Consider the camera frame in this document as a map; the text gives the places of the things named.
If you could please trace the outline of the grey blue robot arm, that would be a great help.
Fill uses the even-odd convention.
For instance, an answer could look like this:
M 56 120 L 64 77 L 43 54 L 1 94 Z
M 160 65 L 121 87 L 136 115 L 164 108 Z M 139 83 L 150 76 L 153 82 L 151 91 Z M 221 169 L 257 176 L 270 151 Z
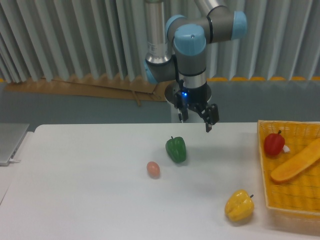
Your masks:
M 169 82 L 164 95 L 182 123 L 201 118 L 206 132 L 219 120 L 206 77 L 207 45 L 243 38 L 248 31 L 243 11 L 230 11 L 223 0 L 197 0 L 203 17 L 184 15 L 165 19 L 163 0 L 146 0 L 145 18 L 148 51 L 144 68 L 151 83 Z

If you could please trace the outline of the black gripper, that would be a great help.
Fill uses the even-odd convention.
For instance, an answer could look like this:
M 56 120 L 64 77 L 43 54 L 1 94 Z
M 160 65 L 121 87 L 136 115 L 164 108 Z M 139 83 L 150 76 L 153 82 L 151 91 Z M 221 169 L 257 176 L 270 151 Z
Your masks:
M 196 88 L 179 86 L 174 94 L 174 107 L 178 108 L 178 118 L 182 123 L 189 119 L 188 109 L 198 109 L 198 115 L 205 123 L 205 131 L 209 133 L 219 120 L 219 110 L 216 104 L 208 104 L 211 90 L 207 83 Z

